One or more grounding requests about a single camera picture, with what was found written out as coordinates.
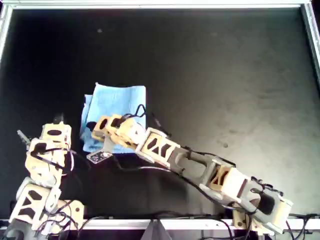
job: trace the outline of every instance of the folded cloth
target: folded cloth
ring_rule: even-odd
[[[91,131],[86,127],[89,122],[98,122],[103,115],[112,116],[113,114],[134,114],[139,104],[146,106],[146,87],[113,87],[95,84],[93,95],[85,95],[85,103],[81,116],[80,138],[83,140],[83,150],[85,152],[95,152],[103,147],[103,142],[92,138]],[[138,123],[146,127],[146,116],[135,117]],[[133,153],[130,148],[115,145],[114,154]]]

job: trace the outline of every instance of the blue towel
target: blue towel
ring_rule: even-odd
[[[91,137],[91,131],[86,127],[88,122],[98,122],[103,115],[112,114],[134,114],[139,104],[146,106],[146,87],[112,87],[95,84],[93,95],[85,95],[85,103],[81,116],[80,138],[83,140],[83,150],[93,153],[103,147],[103,142],[99,142]],[[144,128],[146,127],[146,116],[135,117],[135,120]],[[114,154],[133,153],[130,148],[115,145]]]

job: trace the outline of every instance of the robotic arm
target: robotic arm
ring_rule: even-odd
[[[40,240],[48,234],[78,230],[82,226],[84,205],[77,200],[59,200],[70,146],[71,127],[63,121],[45,124],[41,136],[31,140],[25,160],[30,177],[24,179],[17,191],[17,202],[4,237]]]
[[[102,116],[92,130],[92,137],[104,142],[100,151],[87,155],[99,163],[110,156],[115,144],[133,149],[142,159],[157,163],[201,189],[215,203],[233,203],[236,227],[248,216],[250,229],[259,235],[283,233],[293,203],[268,184],[242,174],[218,157],[199,154],[181,147],[167,135],[149,127],[145,130],[134,115]],[[59,200],[61,178],[67,154],[71,154],[71,127],[63,121],[45,124],[41,136],[27,148],[25,167],[30,172],[16,194],[16,205],[4,237],[46,239],[49,234],[79,230],[84,223],[84,205],[77,200]],[[181,166],[182,160],[204,166],[201,176],[193,176]]]
[[[132,116],[102,116],[96,123],[92,137],[104,142],[103,149],[87,158],[97,163],[110,156],[113,144],[131,148],[142,159],[158,163],[198,186],[215,202],[233,202],[233,222],[243,222],[252,217],[251,230],[259,235],[283,233],[293,203],[282,197],[283,193],[268,184],[249,178],[234,166],[225,165],[217,157],[209,157],[181,147],[167,138],[162,131],[139,125]],[[201,176],[195,177],[181,166],[188,159],[205,167]]]

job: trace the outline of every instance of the metal frame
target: metal frame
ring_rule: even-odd
[[[28,9],[268,9],[301,8],[306,32],[320,83],[320,35],[310,0],[3,0],[0,15],[0,61],[3,55],[10,20],[14,10]],[[232,220],[226,219],[231,229]],[[96,219],[84,229],[145,230],[150,220]],[[210,219],[163,219],[167,230],[226,230],[226,226]],[[292,230],[303,227],[302,219],[289,219]],[[311,219],[306,230],[320,231],[320,219]]]
[[[237,228],[233,226],[232,219],[223,219],[230,227],[231,230]],[[320,219],[310,219],[306,226],[306,230],[320,232]],[[89,221],[84,230],[145,230],[147,229],[150,220],[148,219],[93,219]],[[226,225],[220,221],[212,219],[162,219],[166,230],[228,230]],[[288,219],[290,228],[293,231],[299,231],[304,225],[303,219]]]

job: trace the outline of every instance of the black surface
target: black surface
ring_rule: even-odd
[[[0,72],[0,218],[9,216],[9,202],[28,174],[16,130],[37,137],[43,124],[64,112],[72,126],[72,148],[80,151],[84,94],[93,92],[95,82],[146,86],[148,111],[174,140],[230,157],[245,173],[285,187],[279,172],[277,179],[265,172],[288,167],[272,167],[278,162],[269,153],[283,147],[294,151],[293,138],[311,141],[320,132],[305,36],[297,9],[15,10]],[[252,142],[244,145],[258,124],[285,134],[287,145],[279,144],[273,131],[250,138],[252,148]],[[312,160],[319,154],[315,151]],[[122,173],[110,162],[90,172],[80,160],[76,165],[84,192],[72,178],[62,184],[63,197],[81,200],[92,215],[204,208],[200,195],[174,176]],[[293,189],[287,192],[293,198]]]

